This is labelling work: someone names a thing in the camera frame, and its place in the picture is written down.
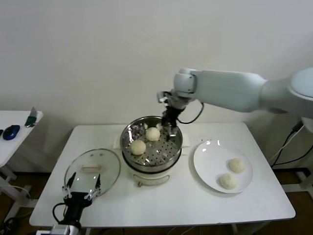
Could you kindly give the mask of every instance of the blue computer mouse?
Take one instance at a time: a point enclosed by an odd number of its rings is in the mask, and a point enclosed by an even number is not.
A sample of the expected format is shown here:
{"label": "blue computer mouse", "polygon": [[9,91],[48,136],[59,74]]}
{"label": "blue computer mouse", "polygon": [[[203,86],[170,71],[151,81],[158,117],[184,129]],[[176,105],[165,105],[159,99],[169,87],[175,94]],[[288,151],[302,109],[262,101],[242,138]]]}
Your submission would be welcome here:
{"label": "blue computer mouse", "polygon": [[20,130],[20,126],[19,125],[12,125],[12,126],[9,126],[8,128],[6,128],[3,132],[3,138],[6,140],[6,141],[9,141],[11,139],[14,139],[15,136],[17,135],[17,133],[19,132]]}

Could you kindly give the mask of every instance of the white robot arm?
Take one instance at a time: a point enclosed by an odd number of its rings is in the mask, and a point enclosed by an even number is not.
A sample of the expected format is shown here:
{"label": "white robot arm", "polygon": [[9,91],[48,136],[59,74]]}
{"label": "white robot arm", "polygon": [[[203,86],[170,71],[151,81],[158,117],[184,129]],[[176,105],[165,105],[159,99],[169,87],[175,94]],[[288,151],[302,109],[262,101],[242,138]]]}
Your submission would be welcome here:
{"label": "white robot arm", "polygon": [[170,135],[175,135],[178,115],[195,99],[238,112],[295,113],[313,129],[313,68],[279,81],[254,73],[181,69],[174,89],[158,93],[158,99],[167,107],[162,125],[169,127]]}

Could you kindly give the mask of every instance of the table leg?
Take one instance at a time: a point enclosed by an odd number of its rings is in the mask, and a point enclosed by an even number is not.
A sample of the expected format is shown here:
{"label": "table leg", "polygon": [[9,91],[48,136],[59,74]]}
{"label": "table leg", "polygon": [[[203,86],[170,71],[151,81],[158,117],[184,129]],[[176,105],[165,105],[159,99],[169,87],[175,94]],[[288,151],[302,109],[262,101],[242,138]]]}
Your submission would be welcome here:
{"label": "table leg", "polygon": [[21,193],[17,191],[15,188],[11,187],[9,182],[4,180],[2,177],[0,177],[0,188],[2,192],[4,192],[6,195],[11,197],[15,201],[21,199]]}
{"label": "table leg", "polygon": [[[11,187],[11,185],[1,177],[0,177],[0,188],[2,192],[11,197],[13,200],[15,200],[15,203],[11,207],[4,221],[11,217],[14,217],[21,207],[35,208],[38,200],[31,200],[27,198],[27,193],[25,191],[19,192],[18,190],[16,190],[16,188]],[[30,191],[31,186],[26,185],[24,189]]]}
{"label": "table leg", "polygon": [[242,229],[241,231],[237,230],[236,224],[232,224],[231,227],[233,229],[234,235],[253,235],[254,233],[259,231],[261,228],[265,227],[269,223],[270,223],[269,221],[266,221],[257,224],[250,224],[247,225],[247,227]]}
{"label": "table leg", "polygon": [[6,165],[0,168],[0,172],[4,174],[6,177],[11,177],[11,180],[16,180],[17,178],[17,176],[12,172],[12,170]]}
{"label": "table leg", "polygon": [[91,232],[91,228],[86,228],[85,235],[90,235],[90,232]]}
{"label": "table leg", "polygon": [[306,177],[303,172],[296,172],[299,179],[302,181],[299,184],[282,185],[285,192],[307,192],[313,199],[313,174]]}

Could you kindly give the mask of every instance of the white wall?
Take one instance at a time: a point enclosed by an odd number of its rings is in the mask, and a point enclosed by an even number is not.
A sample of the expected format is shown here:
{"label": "white wall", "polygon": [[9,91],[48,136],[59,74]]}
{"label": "white wall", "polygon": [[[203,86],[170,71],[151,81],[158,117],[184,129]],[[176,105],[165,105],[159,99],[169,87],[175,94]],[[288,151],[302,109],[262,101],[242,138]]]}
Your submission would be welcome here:
{"label": "white wall", "polygon": [[[156,92],[171,89],[180,68],[274,80],[311,66],[312,8],[310,0],[1,1],[0,109],[45,114],[11,165],[51,171],[74,126],[160,115]],[[199,122],[210,121],[246,121],[270,157],[297,118],[206,105]],[[304,131],[292,152],[311,142]]]}

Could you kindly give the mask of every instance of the glass lid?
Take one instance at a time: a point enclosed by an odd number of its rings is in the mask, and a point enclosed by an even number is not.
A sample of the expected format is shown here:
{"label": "glass lid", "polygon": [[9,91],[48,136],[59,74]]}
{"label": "glass lid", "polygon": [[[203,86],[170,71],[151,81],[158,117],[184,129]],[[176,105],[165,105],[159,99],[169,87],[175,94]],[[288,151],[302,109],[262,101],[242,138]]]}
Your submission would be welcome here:
{"label": "glass lid", "polygon": [[94,149],[83,153],[67,168],[64,186],[71,192],[91,193],[100,188],[99,195],[116,182],[121,170],[118,156],[108,149]]}

